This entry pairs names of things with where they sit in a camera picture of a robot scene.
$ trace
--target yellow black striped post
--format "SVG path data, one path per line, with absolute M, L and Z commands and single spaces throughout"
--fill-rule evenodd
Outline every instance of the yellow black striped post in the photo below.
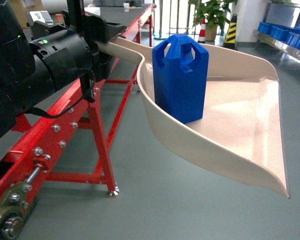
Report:
M 236 49 L 236 30 L 237 30 L 237 14 L 231 18 L 228 32 L 226 33 L 223 47 L 227 49 Z

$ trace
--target plant pot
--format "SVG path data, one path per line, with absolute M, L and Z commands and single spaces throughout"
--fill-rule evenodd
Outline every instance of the plant pot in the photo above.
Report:
M 210 28 L 208 25 L 205 27 L 205 40 L 212 42 L 216 39 L 218 25 L 214 25 L 213 28 Z

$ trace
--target white cup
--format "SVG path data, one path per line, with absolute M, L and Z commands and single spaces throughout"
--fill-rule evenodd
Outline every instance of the white cup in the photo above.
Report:
M 125 11 L 125 12 L 129 12 L 130 3 L 125 2 L 125 3 L 123 4 L 123 7 L 124 7 L 124 11 Z

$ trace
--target beige plastic scoop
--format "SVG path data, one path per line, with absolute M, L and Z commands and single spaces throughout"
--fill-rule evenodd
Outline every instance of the beige plastic scoop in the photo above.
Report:
M 210 59 L 203 118 L 182 124 L 155 103 L 151 47 L 122 38 L 98 45 L 101 52 L 139 65 L 148 121 L 164 146 L 206 170 L 289 198 L 279 78 L 268 61 L 204 44 Z

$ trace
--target traffic cone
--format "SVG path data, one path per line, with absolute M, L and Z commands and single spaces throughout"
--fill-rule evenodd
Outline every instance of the traffic cone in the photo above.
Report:
M 198 39 L 199 44 L 205 44 L 206 43 L 206 20 L 203 19 L 201 23 L 201 29 L 199 33 L 199 39 Z
M 237 14 L 231 18 L 228 32 L 226 33 L 223 47 L 227 49 L 236 49 L 236 30 L 237 30 Z

